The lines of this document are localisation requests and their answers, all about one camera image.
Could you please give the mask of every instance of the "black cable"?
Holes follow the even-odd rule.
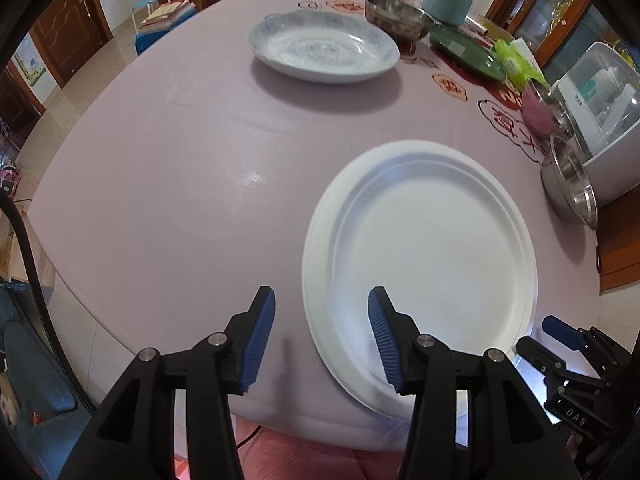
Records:
[[[249,435],[246,439],[244,439],[240,444],[238,444],[236,446],[236,449],[240,449],[242,446],[244,446],[244,444],[246,444],[247,442],[249,442],[254,436],[256,436],[258,434],[258,431],[260,431],[262,429],[262,426],[258,425],[257,428],[255,428],[254,432]]]
[[[36,264],[33,261],[33,253],[31,253],[31,244],[29,243],[29,237],[27,236],[27,229],[24,227],[24,222],[22,221],[22,217],[20,216],[15,204],[4,192],[0,192],[0,209],[2,209],[2,212],[7,216],[9,222],[11,222],[11,225],[14,228],[14,234],[18,240],[18,245],[20,245],[20,252],[22,253],[24,270],[27,273],[27,281],[29,282],[29,287],[33,294],[33,301],[36,305],[36,311],[40,317],[40,322],[42,323],[47,339],[49,339],[49,343],[51,344],[53,356],[58,362],[60,369],[65,375],[66,380],[76,394],[80,403],[86,408],[89,414],[93,415],[95,413],[95,404],[82,387],[82,384],[80,384],[71,364],[69,364],[65,351],[62,349],[62,345],[60,344],[60,340],[56,334],[56,330],[53,328],[51,318],[49,317],[47,304],[44,301],[42,289],[40,288],[38,271],[36,270]]]

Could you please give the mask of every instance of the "metal screw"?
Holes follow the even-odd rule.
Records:
[[[224,332],[214,332],[209,336],[209,339],[207,339],[207,341],[209,341],[210,345],[220,346],[226,343],[226,335]]]
[[[430,348],[436,344],[436,340],[429,334],[420,334],[415,338],[415,342],[423,348]]]
[[[151,361],[151,359],[153,359],[154,357],[156,357],[156,354],[158,354],[158,351],[155,348],[151,348],[151,347],[147,347],[147,348],[143,348],[139,353],[138,353],[138,358],[141,361]]]
[[[489,348],[489,351],[486,354],[494,363],[504,361],[504,353],[502,350],[498,350],[497,348]]]

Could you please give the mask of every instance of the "tile floor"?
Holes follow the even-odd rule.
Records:
[[[17,159],[23,168],[23,177],[16,200],[33,196],[69,131],[100,92],[136,58],[133,38],[130,22],[121,25],[114,32],[114,39],[62,90],[47,99],[47,111]],[[630,349],[640,328],[640,282],[603,294],[601,306],[601,329]],[[84,309],[59,277],[56,277],[49,309],[63,348],[82,385],[96,401],[101,401],[133,354]],[[184,396],[178,398],[176,414],[176,451],[185,456]]]

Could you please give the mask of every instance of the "green plate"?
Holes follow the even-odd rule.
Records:
[[[507,73],[495,54],[456,28],[433,25],[429,37],[434,46],[440,47],[465,68],[496,81],[507,79]]]

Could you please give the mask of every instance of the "pink bowl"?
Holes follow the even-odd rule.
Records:
[[[522,94],[522,119],[531,133],[540,139],[547,140],[552,134],[561,133],[556,118],[534,90],[531,81],[527,81]]]

